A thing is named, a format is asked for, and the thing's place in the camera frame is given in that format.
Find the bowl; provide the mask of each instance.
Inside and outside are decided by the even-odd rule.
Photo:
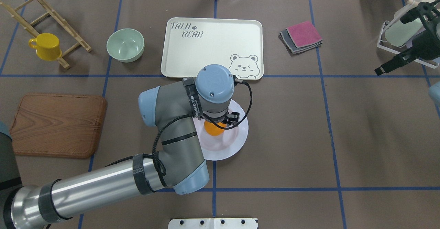
[[[137,60],[143,53],[145,44],[142,34],[134,29],[121,29],[107,40],[109,55],[124,63]]]

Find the green bowl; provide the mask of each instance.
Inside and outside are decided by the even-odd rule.
[[[142,34],[134,29],[122,29],[107,40],[107,52],[114,59],[128,63],[137,60],[143,53],[145,44]]]

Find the pink towel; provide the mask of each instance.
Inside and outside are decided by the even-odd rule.
[[[322,41],[322,37],[310,21],[302,22],[286,29],[297,47],[305,47]]]

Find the brown tabletop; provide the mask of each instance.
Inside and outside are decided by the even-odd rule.
[[[24,0],[2,0],[16,7]],[[178,79],[160,73],[173,17],[255,19],[263,25],[264,76],[250,82],[253,107],[243,148],[208,161],[198,192],[171,189],[86,212],[51,228],[167,228],[171,218],[253,217],[259,228],[438,228],[440,112],[427,94],[439,70],[410,63],[377,77],[393,54],[376,47],[380,27],[402,0],[47,0],[93,47],[66,57],[68,71],[28,47],[31,36],[0,8],[0,120],[11,124],[28,92],[102,95],[101,140],[90,160],[18,156],[25,185],[44,185],[140,152],[157,129],[143,124],[137,97]],[[27,5],[30,21],[43,14]],[[323,45],[290,55],[278,38],[312,21]],[[51,18],[37,27],[74,40]],[[108,37],[134,28],[145,38],[133,63],[109,58]],[[242,107],[248,91],[233,96]]]

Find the orange ball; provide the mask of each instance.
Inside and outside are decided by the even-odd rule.
[[[221,122],[219,122],[218,125],[222,126],[222,127],[226,127],[226,124],[221,123]],[[217,126],[210,123],[209,121],[205,121],[204,126],[205,126],[206,132],[212,136],[221,135],[224,131],[224,129],[219,129]]]

